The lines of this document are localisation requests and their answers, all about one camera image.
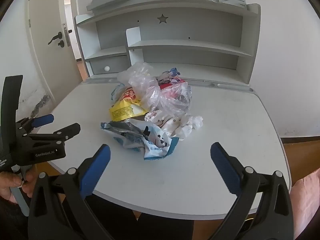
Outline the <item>person's right hand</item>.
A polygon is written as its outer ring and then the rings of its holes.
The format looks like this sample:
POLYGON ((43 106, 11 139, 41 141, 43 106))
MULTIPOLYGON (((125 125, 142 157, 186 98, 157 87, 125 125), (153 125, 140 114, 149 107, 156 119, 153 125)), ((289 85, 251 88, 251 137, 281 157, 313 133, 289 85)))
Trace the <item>person's right hand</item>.
POLYGON ((297 239, 310 224, 319 208, 319 168, 294 184, 290 199, 293 210, 293 239, 297 239))

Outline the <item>person's left hand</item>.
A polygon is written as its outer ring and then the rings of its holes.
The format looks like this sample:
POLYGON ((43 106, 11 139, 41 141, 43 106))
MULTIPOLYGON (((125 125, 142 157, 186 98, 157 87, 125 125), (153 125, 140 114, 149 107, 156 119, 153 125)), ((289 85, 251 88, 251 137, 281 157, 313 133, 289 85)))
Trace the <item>person's left hand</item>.
POLYGON ((31 198, 33 196, 34 187, 36 184, 38 172, 36 165, 32 166, 26 172, 26 178, 24 182, 22 179, 13 173, 10 172, 1 172, 1 180, 0 180, 0 187, 1 187, 1 197, 5 200, 8 200, 12 203, 17 203, 15 197, 12 195, 11 187, 22 187, 23 192, 31 198))

